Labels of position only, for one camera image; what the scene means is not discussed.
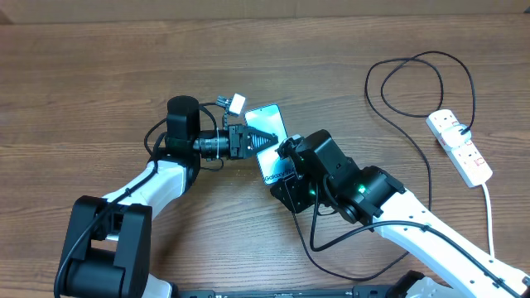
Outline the blue Galaxy smartphone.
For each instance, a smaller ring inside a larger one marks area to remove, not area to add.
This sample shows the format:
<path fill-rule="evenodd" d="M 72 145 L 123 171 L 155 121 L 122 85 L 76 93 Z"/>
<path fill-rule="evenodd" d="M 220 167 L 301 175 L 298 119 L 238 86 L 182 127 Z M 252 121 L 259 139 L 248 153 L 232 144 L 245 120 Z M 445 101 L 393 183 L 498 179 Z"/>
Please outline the blue Galaxy smartphone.
<path fill-rule="evenodd" d="M 265 133 L 265 137 L 252 135 L 253 145 L 259 149 L 256 157 L 264 184 L 273 185 L 290 175 L 294 171 L 294 165 L 277 153 L 280 144 L 287 139 L 279 106 L 273 103 L 248 110 L 244 119 L 249 127 Z"/>

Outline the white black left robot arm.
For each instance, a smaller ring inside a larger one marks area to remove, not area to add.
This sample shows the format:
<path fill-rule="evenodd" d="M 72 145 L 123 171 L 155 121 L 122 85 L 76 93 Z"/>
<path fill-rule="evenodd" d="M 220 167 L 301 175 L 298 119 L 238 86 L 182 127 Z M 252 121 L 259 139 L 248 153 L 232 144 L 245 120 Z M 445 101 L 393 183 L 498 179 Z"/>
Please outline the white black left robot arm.
<path fill-rule="evenodd" d="M 239 160 L 278 143 L 275 133 L 242 124 L 200 127 L 206 104 L 179 95 L 167 103 L 166 130 L 145 170 L 103 197 L 84 195 L 72 208 L 54 281 L 56 297 L 177 297 L 178 287 L 150 273 L 153 219 L 181 197 L 202 160 Z"/>

